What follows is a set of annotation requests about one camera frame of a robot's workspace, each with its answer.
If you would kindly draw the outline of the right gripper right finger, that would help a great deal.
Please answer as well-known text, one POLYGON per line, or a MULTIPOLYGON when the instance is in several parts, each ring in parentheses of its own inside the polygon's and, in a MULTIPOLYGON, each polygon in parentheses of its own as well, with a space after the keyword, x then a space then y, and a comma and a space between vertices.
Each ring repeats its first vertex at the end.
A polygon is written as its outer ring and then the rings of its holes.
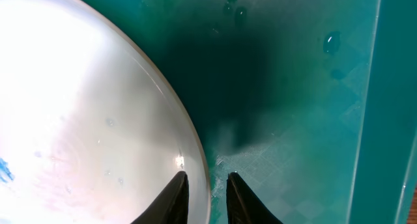
POLYGON ((226 203, 229 224, 283 224, 236 172, 227 178, 226 203))

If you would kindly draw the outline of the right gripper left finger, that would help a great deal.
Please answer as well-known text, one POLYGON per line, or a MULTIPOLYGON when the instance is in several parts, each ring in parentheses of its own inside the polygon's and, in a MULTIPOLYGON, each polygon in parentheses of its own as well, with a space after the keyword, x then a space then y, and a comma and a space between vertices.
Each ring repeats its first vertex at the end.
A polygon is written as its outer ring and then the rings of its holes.
POLYGON ((188 176, 179 171, 132 224, 187 224, 188 208, 188 176))

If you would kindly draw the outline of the light blue plate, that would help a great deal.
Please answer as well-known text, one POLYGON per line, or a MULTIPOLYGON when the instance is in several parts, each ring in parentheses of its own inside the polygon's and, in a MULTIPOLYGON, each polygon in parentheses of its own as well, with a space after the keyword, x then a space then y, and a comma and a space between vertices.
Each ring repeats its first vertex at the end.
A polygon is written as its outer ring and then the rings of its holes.
POLYGON ((2 223, 130 223, 180 171, 208 223, 197 132, 133 41, 80 0, 1 0, 2 223))

